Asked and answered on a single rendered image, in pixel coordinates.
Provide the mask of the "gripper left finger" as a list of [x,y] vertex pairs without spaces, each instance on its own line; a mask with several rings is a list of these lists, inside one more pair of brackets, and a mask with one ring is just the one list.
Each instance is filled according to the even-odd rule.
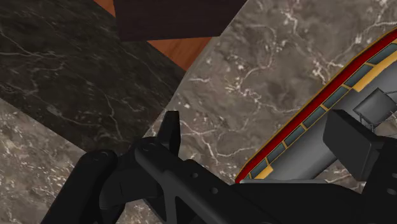
[[166,224],[231,224],[220,198],[225,184],[195,161],[182,161],[180,143],[179,113],[168,111],[155,137],[123,155],[85,153],[40,224],[116,224],[137,200]]

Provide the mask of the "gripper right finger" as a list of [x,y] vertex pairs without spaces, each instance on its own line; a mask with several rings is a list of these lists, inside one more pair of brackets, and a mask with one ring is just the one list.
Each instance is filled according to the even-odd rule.
[[363,193],[397,196],[397,139],[378,136],[342,109],[328,112],[323,142]]

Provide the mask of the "red yellow grey toy train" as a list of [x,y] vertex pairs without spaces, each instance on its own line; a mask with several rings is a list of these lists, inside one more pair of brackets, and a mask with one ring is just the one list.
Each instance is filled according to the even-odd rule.
[[331,109],[343,109],[366,128],[397,116],[397,27],[357,54],[239,171],[243,179],[312,179],[336,160],[323,143]]

